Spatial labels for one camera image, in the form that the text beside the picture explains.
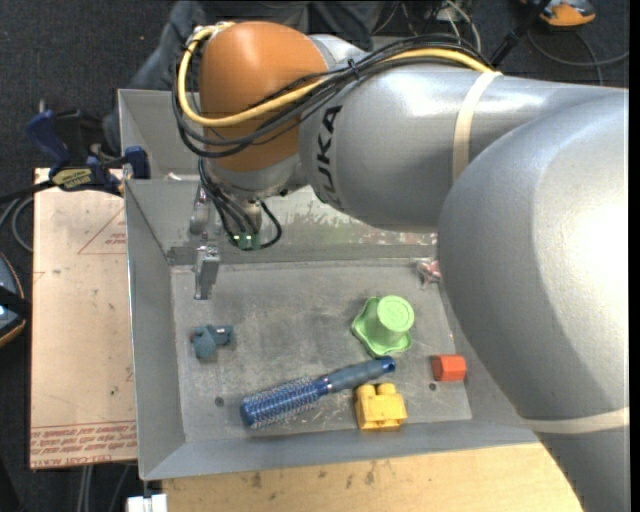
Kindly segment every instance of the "wooden table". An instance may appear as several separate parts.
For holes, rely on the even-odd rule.
[[[538,443],[166,480],[171,512],[580,512]]]

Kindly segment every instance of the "green plastic toy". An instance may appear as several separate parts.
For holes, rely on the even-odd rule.
[[[412,343],[409,329],[413,308],[402,297],[371,297],[351,324],[351,331],[374,357],[407,350]]]

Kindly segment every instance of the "cardboard sheet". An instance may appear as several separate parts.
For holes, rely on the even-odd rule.
[[[124,202],[35,196],[30,467],[137,457]]]

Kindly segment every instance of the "brush bristles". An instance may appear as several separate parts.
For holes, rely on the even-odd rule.
[[[245,397],[240,411],[246,425],[259,429],[313,409],[320,396],[318,386],[301,377]]]

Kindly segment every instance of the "yellow toy block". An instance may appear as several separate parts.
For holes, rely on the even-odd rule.
[[[358,387],[355,408],[361,430],[398,430],[407,419],[404,399],[390,382]]]

